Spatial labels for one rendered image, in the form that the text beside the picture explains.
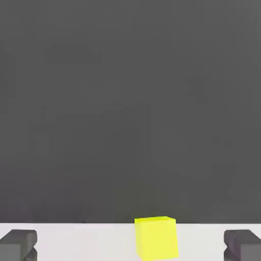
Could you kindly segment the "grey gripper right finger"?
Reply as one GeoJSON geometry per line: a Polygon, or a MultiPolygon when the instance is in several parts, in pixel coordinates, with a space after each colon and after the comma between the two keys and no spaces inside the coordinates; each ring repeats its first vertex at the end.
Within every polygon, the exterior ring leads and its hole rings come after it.
{"type": "Polygon", "coordinates": [[[224,261],[261,261],[261,239],[251,230],[226,230],[224,243],[224,261]]]}

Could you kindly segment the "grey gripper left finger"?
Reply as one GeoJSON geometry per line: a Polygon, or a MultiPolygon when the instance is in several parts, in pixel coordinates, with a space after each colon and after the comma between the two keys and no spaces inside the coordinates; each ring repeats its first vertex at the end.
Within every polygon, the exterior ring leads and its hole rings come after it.
{"type": "Polygon", "coordinates": [[[13,229],[0,239],[0,261],[37,261],[37,232],[13,229]]]}

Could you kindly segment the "large yellow box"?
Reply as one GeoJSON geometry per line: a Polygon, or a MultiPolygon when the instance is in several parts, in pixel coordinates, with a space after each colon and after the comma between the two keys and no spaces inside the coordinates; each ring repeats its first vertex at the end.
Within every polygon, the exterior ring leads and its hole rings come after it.
{"type": "Polygon", "coordinates": [[[136,218],[137,254],[142,261],[177,258],[176,220],[167,216],[136,218]]]}

